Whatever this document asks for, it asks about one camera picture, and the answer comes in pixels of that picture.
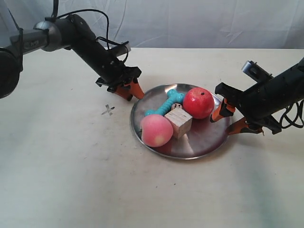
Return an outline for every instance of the white wall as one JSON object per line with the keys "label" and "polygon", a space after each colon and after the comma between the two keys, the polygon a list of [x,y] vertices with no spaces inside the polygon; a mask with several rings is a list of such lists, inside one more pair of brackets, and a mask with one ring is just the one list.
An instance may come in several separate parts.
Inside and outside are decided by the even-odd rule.
{"label": "white wall", "polygon": [[[5,0],[24,28],[50,16],[53,0]],[[95,8],[110,38],[132,47],[304,48],[300,0],[60,0],[59,12]],[[105,18],[81,13],[97,35]]]}

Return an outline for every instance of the red apple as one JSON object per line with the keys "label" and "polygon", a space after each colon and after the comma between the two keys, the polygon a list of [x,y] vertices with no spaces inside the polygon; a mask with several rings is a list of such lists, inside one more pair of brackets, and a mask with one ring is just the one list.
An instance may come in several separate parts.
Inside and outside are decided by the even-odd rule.
{"label": "red apple", "polygon": [[212,94],[200,87],[189,90],[183,101],[184,110],[192,115],[194,119],[204,119],[208,117],[214,109]]}

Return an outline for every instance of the metal plate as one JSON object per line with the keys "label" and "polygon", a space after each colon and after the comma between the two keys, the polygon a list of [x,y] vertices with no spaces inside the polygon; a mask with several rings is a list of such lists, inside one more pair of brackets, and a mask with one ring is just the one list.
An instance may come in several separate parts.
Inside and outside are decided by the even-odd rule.
{"label": "metal plate", "polygon": [[[145,93],[143,99],[138,100],[131,111],[131,126],[135,136],[141,141],[140,121],[148,109],[158,109],[168,98],[167,92],[176,89],[180,93],[186,93],[196,86],[188,84],[167,84],[155,87]],[[214,95],[215,109],[220,100]],[[191,130],[179,140],[171,138],[162,147],[152,148],[151,151],[175,159],[196,159],[215,151],[227,139],[225,129],[230,125],[230,118],[223,118],[218,122],[211,123],[209,118],[192,120]]]}

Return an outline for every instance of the toy bone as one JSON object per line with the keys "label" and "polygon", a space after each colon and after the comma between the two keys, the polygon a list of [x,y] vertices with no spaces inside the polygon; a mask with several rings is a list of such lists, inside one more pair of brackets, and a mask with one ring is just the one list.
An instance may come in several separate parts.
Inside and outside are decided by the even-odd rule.
{"label": "toy bone", "polygon": [[145,113],[145,116],[151,114],[159,114],[159,115],[166,115],[170,110],[174,103],[182,104],[185,94],[178,93],[175,89],[171,89],[167,92],[168,99],[159,107],[156,111],[155,110],[148,110]]}

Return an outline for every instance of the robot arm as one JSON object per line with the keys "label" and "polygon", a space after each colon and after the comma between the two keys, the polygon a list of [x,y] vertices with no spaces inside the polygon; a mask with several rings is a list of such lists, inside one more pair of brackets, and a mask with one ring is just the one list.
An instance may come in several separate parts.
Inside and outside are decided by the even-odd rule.
{"label": "robot arm", "polygon": [[96,83],[107,86],[108,92],[128,101],[133,96],[141,99],[144,95],[138,84],[141,70],[128,67],[117,58],[128,55],[128,42],[115,43],[116,47],[106,50],[83,18],[71,13],[66,14],[66,18],[57,17],[57,9],[55,0],[51,18],[36,24],[32,30],[18,29],[0,36],[0,98],[11,94],[17,86],[24,54],[38,49],[52,52],[64,48],[79,55],[100,76]]}
{"label": "robot arm", "polygon": [[[224,99],[221,106],[212,114],[211,122],[232,116],[238,109],[244,117],[227,129],[229,135],[262,133],[263,127],[270,129],[272,134],[277,134],[283,128],[291,125],[303,128],[304,58],[276,77],[272,77],[271,74],[252,61],[246,62],[242,70],[254,79],[256,84],[245,91],[235,89],[224,83],[219,84],[215,93],[222,95]],[[298,113],[295,120],[291,121],[286,114],[294,104],[297,105]],[[278,122],[272,114],[284,108],[286,108],[286,113]],[[283,118],[289,122],[287,127],[282,126]],[[301,119],[302,125],[295,123],[298,118]]]}

